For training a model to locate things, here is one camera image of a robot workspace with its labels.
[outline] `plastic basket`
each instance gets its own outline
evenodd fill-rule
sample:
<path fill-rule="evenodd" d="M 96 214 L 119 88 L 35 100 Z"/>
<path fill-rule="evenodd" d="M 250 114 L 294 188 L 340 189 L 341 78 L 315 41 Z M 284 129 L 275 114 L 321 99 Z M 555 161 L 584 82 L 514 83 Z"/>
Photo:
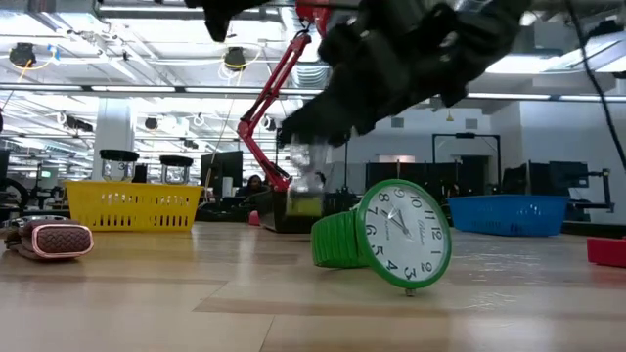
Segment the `plastic basket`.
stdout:
<path fill-rule="evenodd" d="M 92 231 L 190 231 L 202 187 L 67 181 L 71 219 Z"/>
<path fill-rule="evenodd" d="M 558 235 L 568 201 L 548 196 L 448 198 L 457 230 L 529 237 Z"/>

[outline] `pink speaker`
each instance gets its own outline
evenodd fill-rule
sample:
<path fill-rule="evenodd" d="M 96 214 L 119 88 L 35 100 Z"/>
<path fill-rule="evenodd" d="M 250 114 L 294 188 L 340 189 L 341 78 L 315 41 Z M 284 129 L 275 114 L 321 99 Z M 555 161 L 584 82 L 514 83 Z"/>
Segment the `pink speaker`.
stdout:
<path fill-rule="evenodd" d="M 252 211 L 247 218 L 247 222 L 250 226 L 261 226 L 261 222 L 258 218 L 258 211 Z"/>

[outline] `watch face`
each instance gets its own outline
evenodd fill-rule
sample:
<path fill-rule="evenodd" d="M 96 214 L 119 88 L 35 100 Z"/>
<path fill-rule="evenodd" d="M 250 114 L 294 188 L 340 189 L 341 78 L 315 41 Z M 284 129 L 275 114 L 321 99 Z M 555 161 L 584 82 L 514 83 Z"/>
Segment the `watch face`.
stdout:
<path fill-rule="evenodd" d="M 401 180 L 382 182 L 364 197 L 359 217 L 365 232 L 361 247 L 386 280 L 417 288 L 443 275 L 451 254 L 449 229 L 438 204 L 422 188 Z"/>

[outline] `green elastic strap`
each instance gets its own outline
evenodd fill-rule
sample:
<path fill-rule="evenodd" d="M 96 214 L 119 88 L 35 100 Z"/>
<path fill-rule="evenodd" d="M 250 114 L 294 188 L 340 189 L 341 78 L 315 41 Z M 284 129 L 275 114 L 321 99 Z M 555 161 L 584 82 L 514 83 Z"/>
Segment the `green elastic strap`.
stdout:
<path fill-rule="evenodd" d="M 361 255 L 355 233 L 356 211 L 328 216 L 313 225 L 313 262 L 322 268 L 350 269 L 369 265 Z"/>

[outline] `red robot arm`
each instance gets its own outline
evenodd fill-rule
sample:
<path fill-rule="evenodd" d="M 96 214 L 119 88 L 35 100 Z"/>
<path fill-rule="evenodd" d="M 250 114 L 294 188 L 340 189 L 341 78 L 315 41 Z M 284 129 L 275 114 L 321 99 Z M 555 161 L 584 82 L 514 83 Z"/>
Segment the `red robot arm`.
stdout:
<path fill-rule="evenodd" d="M 328 9 L 316 9 L 310 6 L 297 6 L 296 12 L 305 21 L 317 23 L 318 31 L 324 35 L 326 33 L 326 22 L 328 20 Z M 272 163 L 263 153 L 263 150 L 254 142 L 254 128 L 263 118 L 267 109 L 279 98 L 280 90 L 289 77 L 291 70 L 297 63 L 304 48 L 311 42 L 311 37 L 306 32 L 301 32 L 291 41 L 290 46 L 283 54 L 280 62 L 267 80 L 261 94 L 256 98 L 254 105 L 242 117 L 237 132 L 246 144 L 247 148 L 254 155 L 265 175 L 272 183 L 275 191 L 286 191 L 290 185 L 289 174 L 283 171 L 278 165 Z"/>

